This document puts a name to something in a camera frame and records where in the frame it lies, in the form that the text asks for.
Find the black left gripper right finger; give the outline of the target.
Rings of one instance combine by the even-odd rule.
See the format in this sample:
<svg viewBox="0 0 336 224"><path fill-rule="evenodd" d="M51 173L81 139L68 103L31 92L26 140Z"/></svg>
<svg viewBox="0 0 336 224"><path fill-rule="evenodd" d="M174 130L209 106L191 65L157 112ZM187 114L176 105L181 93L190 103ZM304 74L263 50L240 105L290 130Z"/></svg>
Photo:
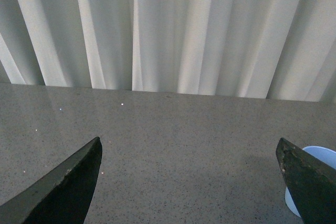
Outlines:
<svg viewBox="0 0 336 224"><path fill-rule="evenodd" d="M276 157L304 223L335 223L335 169L281 138Z"/></svg>

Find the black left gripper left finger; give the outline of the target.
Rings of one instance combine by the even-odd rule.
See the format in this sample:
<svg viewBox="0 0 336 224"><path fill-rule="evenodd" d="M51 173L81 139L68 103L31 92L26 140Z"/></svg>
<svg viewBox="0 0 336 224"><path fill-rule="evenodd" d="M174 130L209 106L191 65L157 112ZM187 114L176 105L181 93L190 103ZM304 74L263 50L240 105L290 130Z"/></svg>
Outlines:
<svg viewBox="0 0 336 224"><path fill-rule="evenodd" d="M1 205L1 223L84 223L101 160L102 144L95 137Z"/></svg>

